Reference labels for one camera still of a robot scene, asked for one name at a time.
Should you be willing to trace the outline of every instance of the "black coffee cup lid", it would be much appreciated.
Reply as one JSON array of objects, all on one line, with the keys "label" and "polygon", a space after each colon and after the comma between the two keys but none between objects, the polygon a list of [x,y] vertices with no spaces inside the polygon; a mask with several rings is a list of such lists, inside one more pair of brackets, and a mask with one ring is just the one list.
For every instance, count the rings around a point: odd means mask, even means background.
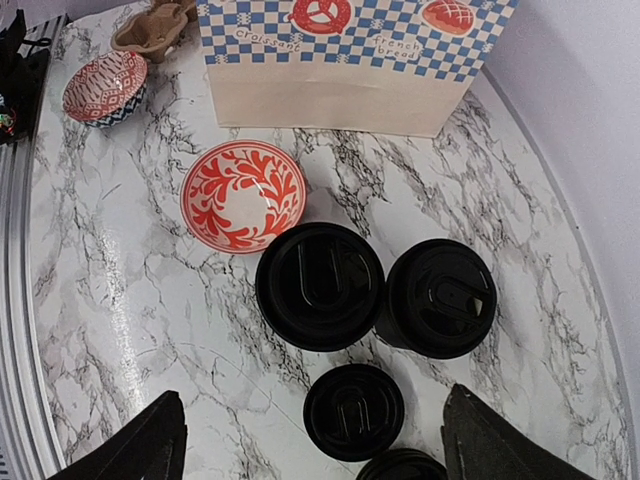
[{"label": "black coffee cup lid", "polygon": [[390,450],[371,460],[356,480],[447,480],[447,470],[419,450]]},{"label": "black coffee cup lid", "polygon": [[304,403],[304,425],[324,453],[345,462],[369,460],[388,449],[404,422],[396,383],[369,365],[345,365],[325,373]]},{"label": "black coffee cup lid", "polygon": [[307,223],[276,238],[256,273],[258,305],[287,342],[336,351],[362,338],[384,302],[384,272],[358,234],[339,225]]},{"label": "black coffee cup lid", "polygon": [[428,240],[403,254],[388,279],[388,302],[403,340],[418,353],[454,358],[487,336],[497,305],[489,269],[469,247]]}]

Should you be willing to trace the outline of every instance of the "paper bag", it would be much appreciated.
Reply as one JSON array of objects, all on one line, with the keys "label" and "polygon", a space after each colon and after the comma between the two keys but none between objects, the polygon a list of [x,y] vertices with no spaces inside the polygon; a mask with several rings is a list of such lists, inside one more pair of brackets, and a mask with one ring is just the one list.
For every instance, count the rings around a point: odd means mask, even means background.
[{"label": "paper bag", "polygon": [[218,123],[432,137],[518,0],[198,0]]}]

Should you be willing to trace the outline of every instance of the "bread illustration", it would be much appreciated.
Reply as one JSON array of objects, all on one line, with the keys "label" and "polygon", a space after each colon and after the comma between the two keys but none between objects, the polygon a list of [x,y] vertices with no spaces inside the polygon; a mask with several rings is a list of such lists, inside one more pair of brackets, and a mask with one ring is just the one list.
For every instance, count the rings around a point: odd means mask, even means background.
[{"label": "bread illustration", "polygon": [[455,36],[471,33],[476,16],[473,10],[456,0],[436,0],[422,10],[427,25]]}]

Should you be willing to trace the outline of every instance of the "blue zigzag pattern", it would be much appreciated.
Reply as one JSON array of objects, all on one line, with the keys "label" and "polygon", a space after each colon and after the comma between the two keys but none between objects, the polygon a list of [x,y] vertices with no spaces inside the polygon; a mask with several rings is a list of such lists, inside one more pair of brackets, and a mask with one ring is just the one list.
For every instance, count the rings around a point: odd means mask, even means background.
[{"label": "blue zigzag pattern", "polygon": [[124,107],[116,110],[110,115],[101,118],[100,120],[94,120],[92,122],[86,122],[86,125],[90,127],[96,128],[108,128],[113,127],[114,125],[124,122],[127,118],[131,116],[131,114],[138,108],[138,105],[142,103],[145,94],[147,93],[147,86],[143,85],[140,87],[140,90],[127,101]]}]

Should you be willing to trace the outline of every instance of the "orange floral bowl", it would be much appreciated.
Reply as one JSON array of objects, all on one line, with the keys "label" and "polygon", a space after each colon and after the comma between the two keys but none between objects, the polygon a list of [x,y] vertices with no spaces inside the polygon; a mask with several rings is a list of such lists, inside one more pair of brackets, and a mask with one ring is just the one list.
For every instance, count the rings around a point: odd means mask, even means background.
[{"label": "orange floral bowl", "polygon": [[182,184],[182,216],[189,231],[225,253],[254,253],[300,221],[304,177],[273,145],[239,140],[198,159]]}]

